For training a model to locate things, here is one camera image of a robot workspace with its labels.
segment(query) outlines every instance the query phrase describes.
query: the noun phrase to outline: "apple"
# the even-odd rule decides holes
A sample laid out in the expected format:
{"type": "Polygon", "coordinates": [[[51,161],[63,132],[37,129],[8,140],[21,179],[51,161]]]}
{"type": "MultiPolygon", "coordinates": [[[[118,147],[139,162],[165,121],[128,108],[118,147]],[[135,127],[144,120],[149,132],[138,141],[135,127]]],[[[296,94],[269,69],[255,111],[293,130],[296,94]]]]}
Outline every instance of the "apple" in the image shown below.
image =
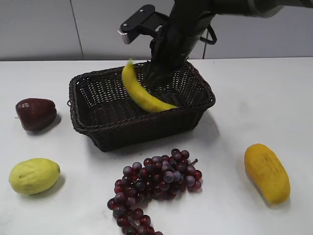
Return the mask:
{"type": "Polygon", "coordinates": [[[40,131],[48,127],[56,118],[55,104],[49,99],[23,99],[15,106],[25,131],[40,131]]]}

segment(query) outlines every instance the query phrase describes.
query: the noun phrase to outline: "basket rim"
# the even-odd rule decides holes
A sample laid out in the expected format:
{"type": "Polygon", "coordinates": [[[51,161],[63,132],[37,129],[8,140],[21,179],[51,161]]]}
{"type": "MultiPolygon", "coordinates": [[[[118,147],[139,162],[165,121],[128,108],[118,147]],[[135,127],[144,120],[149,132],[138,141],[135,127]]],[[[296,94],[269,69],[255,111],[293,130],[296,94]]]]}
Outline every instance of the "basket rim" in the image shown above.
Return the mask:
{"type": "MultiPolygon", "coordinates": [[[[144,64],[148,63],[147,62],[140,62],[134,64],[135,67],[143,66],[144,64]]],[[[160,117],[164,116],[169,116],[169,115],[174,115],[176,113],[183,112],[185,110],[189,110],[189,112],[199,112],[199,111],[205,111],[208,108],[212,107],[216,100],[215,100],[215,95],[213,94],[210,85],[203,79],[203,77],[200,75],[199,71],[188,61],[186,61],[185,66],[189,66],[190,69],[192,70],[192,73],[199,78],[199,82],[201,85],[210,93],[210,96],[212,98],[211,102],[205,102],[202,104],[198,105],[188,105],[188,106],[183,106],[183,107],[177,107],[175,109],[170,109],[162,112],[157,112],[157,113],[147,113],[142,116],[138,117],[131,117],[131,118],[125,118],[120,121],[115,121],[115,122],[110,122],[107,124],[103,125],[85,125],[82,123],[82,121],[79,118],[78,115],[78,105],[77,105],[77,99],[76,99],[76,86],[77,82],[81,79],[84,79],[86,77],[90,76],[99,76],[99,75],[104,75],[106,73],[112,73],[114,71],[120,71],[124,66],[121,67],[115,67],[111,69],[105,69],[105,70],[97,70],[97,71],[92,71],[92,72],[86,72],[80,75],[77,75],[73,77],[69,83],[69,101],[68,105],[70,107],[70,118],[72,121],[72,124],[74,126],[74,129],[83,134],[84,132],[92,131],[92,130],[97,130],[97,131],[108,131],[114,129],[117,125],[118,127],[125,127],[128,125],[136,124],[138,122],[144,122],[146,120],[151,119],[157,119],[160,117]]]]}

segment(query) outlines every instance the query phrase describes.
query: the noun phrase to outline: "red grapes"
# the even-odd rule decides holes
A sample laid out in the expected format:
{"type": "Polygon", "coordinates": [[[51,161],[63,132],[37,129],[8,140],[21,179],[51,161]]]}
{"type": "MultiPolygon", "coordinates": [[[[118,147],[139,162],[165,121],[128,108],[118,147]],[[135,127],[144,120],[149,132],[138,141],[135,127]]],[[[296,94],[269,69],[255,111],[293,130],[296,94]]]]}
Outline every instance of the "red grapes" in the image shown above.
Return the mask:
{"type": "Polygon", "coordinates": [[[117,225],[125,235],[163,235],[155,232],[151,218],[136,208],[138,203],[154,199],[173,199],[186,188],[198,191],[201,188],[202,173],[189,163],[189,152],[173,149],[168,155],[146,158],[123,169],[123,177],[115,182],[115,197],[107,206],[113,211],[117,225]]]}

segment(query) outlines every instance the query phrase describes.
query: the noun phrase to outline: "brown wicker basket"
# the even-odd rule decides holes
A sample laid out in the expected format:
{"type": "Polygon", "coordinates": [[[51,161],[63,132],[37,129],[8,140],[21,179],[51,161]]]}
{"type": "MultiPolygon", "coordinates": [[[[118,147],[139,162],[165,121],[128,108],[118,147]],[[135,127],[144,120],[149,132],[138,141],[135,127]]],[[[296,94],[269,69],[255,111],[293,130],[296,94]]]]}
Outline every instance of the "brown wicker basket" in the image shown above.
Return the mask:
{"type": "MultiPolygon", "coordinates": [[[[134,65],[140,82],[146,63],[134,65]]],[[[178,108],[147,113],[128,96],[121,80],[122,70],[123,67],[119,67],[84,73],[74,77],[69,84],[73,127],[90,137],[102,151],[191,130],[198,125],[203,113],[215,104],[208,83],[186,62],[166,87],[153,92],[147,90],[178,108]]]]}

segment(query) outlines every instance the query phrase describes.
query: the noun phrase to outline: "banana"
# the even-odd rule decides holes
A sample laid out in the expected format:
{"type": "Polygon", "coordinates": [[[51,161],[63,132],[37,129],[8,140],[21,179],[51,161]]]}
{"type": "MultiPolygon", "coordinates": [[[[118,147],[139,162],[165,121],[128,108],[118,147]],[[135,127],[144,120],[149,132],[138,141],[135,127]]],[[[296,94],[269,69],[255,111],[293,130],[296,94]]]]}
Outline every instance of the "banana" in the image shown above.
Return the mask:
{"type": "Polygon", "coordinates": [[[177,108],[175,105],[165,103],[150,95],[138,82],[134,71],[133,62],[128,61],[122,71],[123,85],[131,99],[143,110],[149,113],[161,112],[177,108]]]}

